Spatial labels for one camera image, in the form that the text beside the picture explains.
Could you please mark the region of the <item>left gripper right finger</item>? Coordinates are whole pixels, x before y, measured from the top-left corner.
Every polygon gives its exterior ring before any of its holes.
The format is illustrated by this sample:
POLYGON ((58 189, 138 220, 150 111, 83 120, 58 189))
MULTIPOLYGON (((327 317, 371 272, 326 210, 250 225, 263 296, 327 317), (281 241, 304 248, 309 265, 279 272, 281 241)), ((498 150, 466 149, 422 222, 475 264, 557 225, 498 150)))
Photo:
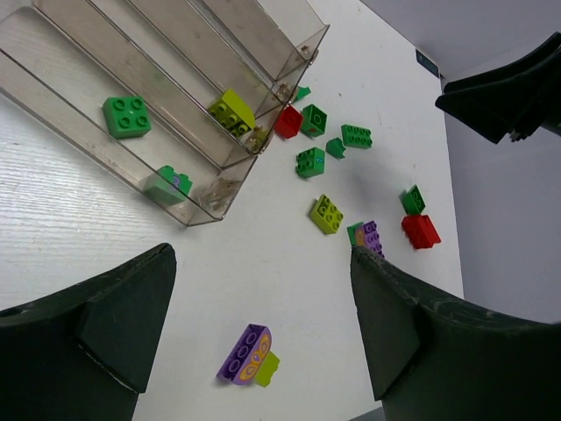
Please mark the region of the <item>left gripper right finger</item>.
POLYGON ((386 419, 559 419, 559 325, 467 302, 362 246, 351 284, 386 419))

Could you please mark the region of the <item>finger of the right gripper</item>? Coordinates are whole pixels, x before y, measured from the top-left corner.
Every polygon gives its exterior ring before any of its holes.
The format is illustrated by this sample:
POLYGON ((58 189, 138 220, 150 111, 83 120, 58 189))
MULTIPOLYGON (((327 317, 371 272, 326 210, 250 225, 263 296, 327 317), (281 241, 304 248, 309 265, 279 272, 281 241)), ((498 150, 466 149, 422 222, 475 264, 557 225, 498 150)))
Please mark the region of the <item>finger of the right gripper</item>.
POLYGON ((505 136, 516 141, 533 133, 526 120, 532 98, 533 76, 528 72, 487 72, 446 84, 436 107, 497 144, 505 136))
POLYGON ((560 33, 518 61, 449 82, 442 111, 488 140, 560 133, 560 33))

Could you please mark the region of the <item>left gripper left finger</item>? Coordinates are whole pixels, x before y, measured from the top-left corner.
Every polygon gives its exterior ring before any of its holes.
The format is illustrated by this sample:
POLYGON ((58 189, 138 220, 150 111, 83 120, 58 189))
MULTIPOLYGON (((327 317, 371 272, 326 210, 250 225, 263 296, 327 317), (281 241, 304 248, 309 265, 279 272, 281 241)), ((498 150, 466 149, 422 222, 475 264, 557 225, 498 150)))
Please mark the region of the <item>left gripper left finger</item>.
POLYGON ((160 244, 1 313, 3 420, 130 420, 146 392, 176 277, 160 244))

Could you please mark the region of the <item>green long lego brick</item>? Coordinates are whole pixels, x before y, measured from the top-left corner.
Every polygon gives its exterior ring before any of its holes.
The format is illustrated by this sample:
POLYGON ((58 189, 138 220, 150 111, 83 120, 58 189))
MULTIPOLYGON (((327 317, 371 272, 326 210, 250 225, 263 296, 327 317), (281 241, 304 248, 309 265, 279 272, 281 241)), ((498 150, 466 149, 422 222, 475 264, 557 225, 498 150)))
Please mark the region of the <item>green long lego brick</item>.
POLYGON ((342 125, 341 132, 343 136, 343 143, 346 147, 368 149, 373 145, 371 138, 372 132, 365 127, 342 125))

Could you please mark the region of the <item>green square lego upside-down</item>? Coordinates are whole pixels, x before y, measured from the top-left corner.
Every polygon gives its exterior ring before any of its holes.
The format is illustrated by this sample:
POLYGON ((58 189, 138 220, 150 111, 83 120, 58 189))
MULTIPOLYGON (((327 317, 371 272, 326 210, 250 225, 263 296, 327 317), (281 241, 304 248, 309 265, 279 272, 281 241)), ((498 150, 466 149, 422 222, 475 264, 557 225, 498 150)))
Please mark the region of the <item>green square lego upside-down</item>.
POLYGON ((310 138, 317 138, 325 133, 327 114, 314 104, 302 109, 301 132, 310 138))

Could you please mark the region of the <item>green lego with number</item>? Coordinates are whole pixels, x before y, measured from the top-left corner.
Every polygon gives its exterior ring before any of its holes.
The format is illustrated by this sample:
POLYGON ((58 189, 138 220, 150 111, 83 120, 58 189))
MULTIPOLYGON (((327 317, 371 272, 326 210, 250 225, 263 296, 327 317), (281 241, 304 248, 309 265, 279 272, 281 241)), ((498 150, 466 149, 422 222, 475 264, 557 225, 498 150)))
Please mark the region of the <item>green lego with number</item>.
POLYGON ((325 169, 325 151, 312 147, 296 155, 295 172, 301 178, 311 178, 322 175, 325 169))

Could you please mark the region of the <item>green slope lego small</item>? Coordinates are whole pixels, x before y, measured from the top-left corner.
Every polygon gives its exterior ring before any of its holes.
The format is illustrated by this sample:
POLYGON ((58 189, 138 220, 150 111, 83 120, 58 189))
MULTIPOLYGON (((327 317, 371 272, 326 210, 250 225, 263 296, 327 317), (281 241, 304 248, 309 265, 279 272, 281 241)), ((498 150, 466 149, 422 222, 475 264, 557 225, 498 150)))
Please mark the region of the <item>green slope lego small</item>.
POLYGON ((292 95, 290 102, 296 103, 311 93, 310 87, 297 86, 295 93, 292 95))

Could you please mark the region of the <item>red square lego brick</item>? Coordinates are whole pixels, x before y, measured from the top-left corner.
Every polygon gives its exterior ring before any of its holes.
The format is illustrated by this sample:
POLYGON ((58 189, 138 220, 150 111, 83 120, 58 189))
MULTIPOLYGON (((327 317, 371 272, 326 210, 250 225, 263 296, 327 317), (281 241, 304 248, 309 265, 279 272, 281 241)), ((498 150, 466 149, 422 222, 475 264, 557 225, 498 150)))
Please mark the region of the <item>red square lego brick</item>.
POLYGON ((277 119, 274 130, 283 139, 291 139, 298 134, 302 127, 303 115, 292 105, 289 105, 277 119))

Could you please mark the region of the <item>green square lego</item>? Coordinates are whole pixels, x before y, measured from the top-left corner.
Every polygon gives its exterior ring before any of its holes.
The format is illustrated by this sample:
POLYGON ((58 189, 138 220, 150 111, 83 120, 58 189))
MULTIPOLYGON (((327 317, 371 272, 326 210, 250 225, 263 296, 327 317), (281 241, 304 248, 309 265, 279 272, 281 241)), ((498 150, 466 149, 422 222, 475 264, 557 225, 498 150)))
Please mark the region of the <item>green square lego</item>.
POLYGON ((140 138, 152 130, 142 96, 108 97, 102 110, 109 133, 115 139, 140 138))

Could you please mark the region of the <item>green and lime lego stack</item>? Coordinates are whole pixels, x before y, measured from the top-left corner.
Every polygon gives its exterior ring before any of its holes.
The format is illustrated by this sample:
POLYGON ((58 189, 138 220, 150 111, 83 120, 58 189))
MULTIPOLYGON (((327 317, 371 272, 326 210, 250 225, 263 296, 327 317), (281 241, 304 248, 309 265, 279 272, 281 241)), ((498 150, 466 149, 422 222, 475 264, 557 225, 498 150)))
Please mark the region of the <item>green and lime lego stack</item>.
POLYGON ((255 127, 252 109, 233 89, 227 89, 208 108, 208 113, 237 139, 255 127))

